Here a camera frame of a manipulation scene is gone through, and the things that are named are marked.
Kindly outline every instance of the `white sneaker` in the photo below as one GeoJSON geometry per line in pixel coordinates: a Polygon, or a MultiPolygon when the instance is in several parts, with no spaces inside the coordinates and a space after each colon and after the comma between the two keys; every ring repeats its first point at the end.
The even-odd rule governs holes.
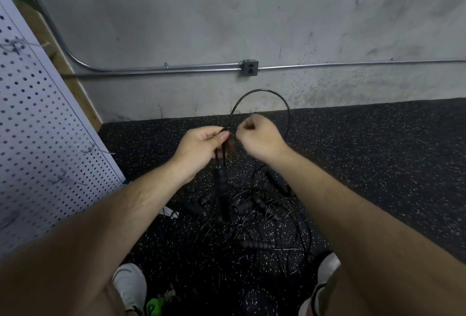
{"type": "Polygon", "coordinates": [[[143,272],[133,263],[118,267],[113,274],[113,285],[118,290],[126,311],[135,310],[142,315],[147,294],[147,283],[143,272]]]}
{"type": "Polygon", "coordinates": [[[322,285],[327,283],[330,276],[333,274],[333,272],[336,271],[338,267],[340,267],[340,265],[340,260],[338,259],[338,257],[336,257],[336,254],[333,252],[323,259],[322,263],[319,265],[319,269],[317,270],[317,285],[314,288],[314,291],[312,292],[312,296],[302,303],[301,307],[299,308],[298,316],[306,316],[309,303],[312,299],[315,300],[314,309],[319,309],[318,298],[317,295],[316,297],[314,297],[314,294],[320,293],[322,292],[322,290],[324,290],[324,287],[322,285]]]}

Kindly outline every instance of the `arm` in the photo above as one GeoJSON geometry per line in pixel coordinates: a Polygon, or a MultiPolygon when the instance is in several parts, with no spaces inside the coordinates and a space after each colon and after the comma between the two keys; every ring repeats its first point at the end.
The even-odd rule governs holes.
{"type": "Polygon", "coordinates": [[[27,302],[35,314],[49,314],[50,309],[57,315],[79,313],[165,203],[228,138],[228,132],[218,134],[221,129],[188,131],[167,163],[10,255],[0,265],[2,312],[14,315],[27,302]]]}
{"type": "Polygon", "coordinates": [[[465,265],[295,153],[265,117],[246,119],[236,136],[290,184],[375,313],[464,312],[465,265]]]}

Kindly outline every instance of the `person's left hand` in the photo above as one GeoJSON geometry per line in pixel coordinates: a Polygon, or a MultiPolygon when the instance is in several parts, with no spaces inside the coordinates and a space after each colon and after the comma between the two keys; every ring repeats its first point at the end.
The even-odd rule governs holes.
{"type": "Polygon", "coordinates": [[[184,183],[190,182],[211,158],[215,158],[215,151],[230,136],[230,132],[221,130],[220,126],[205,126],[189,130],[183,136],[172,162],[181,171],[184,183]]]}

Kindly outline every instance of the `wooden beam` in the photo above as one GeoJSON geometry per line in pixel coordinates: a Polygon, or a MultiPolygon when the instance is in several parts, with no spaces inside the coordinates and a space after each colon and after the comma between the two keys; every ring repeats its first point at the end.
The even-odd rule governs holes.
{"type": "MultiPolygon", "coordinates": [[[[73,73],[69,67],[65,55],[58,46],[55,38],[50,33],[49,28],[47,27],[42,16],[31,7],[26,6],[24,3],[13,0],[19,12],[25,19],[28,26],[31,28],[32,32],[36,36],[37,40],[43,45],[46,42],[49,42],[51,49],[55,50],[55,53],[50,57],[53,65],[59,73],[73,73]]],[[[78,80],[78,78],[67,78],[64,79],[65,84],[68,86],[69,90],[75,97],[78,102],[81,110],[84,112],[86,117],[89,119],[90,123],[94,129],[98,132],[102,126],[102,122],[97,116],[94,107],[91,105],[89,99],[84,93],[83,88],[78,80]]]]}

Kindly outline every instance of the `bent conduit pipe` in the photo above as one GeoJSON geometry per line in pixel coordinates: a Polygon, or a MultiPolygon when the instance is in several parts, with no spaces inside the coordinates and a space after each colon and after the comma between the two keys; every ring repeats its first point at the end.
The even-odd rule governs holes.
{"type": "MultiPolygon", "coordinates": [[[[87,63],[79,60],[68,48],[63,38],[61,37],[55,23],[50,18],[47,9],[41,0],[35,0],[44,11],[44,19],[56,38],[58,44],[63,51],[78,65],[87,68],[95,73],[76,73],[76,74],[62,74],[63,78],[78,77],[82,79],[89,78],[106,78],[106,77],[131,77],[131,76],[144,76],[144,75],[168,75],[168,74],[181,74],[181,73],[203,73],[203,72],[239,72],[242,70],[242,62],[223,63],[223,64],[203,64],[203,65],[178,65],[157,67],[140,67],[140,68],[124,68],[124,69],[105,69],[90,66],[87,63]]],[[[301,68],[321,68],[321,67],[351,67],[351,66],[380,66],[380,65],[422,65],[422,64],[457,64],[466,63],[466,58],[452,58],[452,59],[433,59],[433,60],[406,60],[406,61],[356,61],[356,62],[326,62],[317,64],[303,64],[303,65],[278,65],[278,66],[265,66],[259,67],[259,71],[280,71],[280,70],[294,70],[301,68]]]]}

